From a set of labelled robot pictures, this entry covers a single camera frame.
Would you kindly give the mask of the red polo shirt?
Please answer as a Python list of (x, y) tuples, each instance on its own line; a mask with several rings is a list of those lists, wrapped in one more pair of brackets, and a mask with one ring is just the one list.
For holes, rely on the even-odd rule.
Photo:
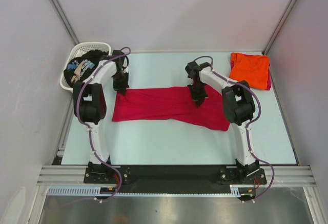
[(168, 120), (227, 131), (230, 123), (223, 113), (222, 96), (205, 86), (204, 102), (198, 108), (188, 87), (129, 89), (125, 96), (116, 95), (112, 121)]

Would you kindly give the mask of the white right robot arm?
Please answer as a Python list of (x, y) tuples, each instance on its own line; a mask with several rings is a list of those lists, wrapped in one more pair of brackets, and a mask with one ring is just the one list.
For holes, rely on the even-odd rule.
[(255, 104), (246, 81), (236, 82), (213, 70), (209, 63), (189, 62), (185, 67), (192, 84), (188, 85), (193, 102), (200, 107), (208, 97), (205, 86), (210, 86), (222, 96), (223, 113), (235, 134), (237, 143), (236, 178), (248, 184), (259, 171), (259, 160), (252, 153), (250, 123), (254, 117)]

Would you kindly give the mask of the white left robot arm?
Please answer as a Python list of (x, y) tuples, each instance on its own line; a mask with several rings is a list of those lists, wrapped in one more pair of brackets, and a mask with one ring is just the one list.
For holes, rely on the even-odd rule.
[(121, 183), (120, 172), (112, 166), (104, 135), (104, 119), (107, 113), (105, 85), (113, 79), (114, 91), (125, 95), (129, 87), (129, 47), (103, 55), (89, 77), (73, 85), (74, 114), (86, 127), (91, 148), (84, 182), (87, 184)]

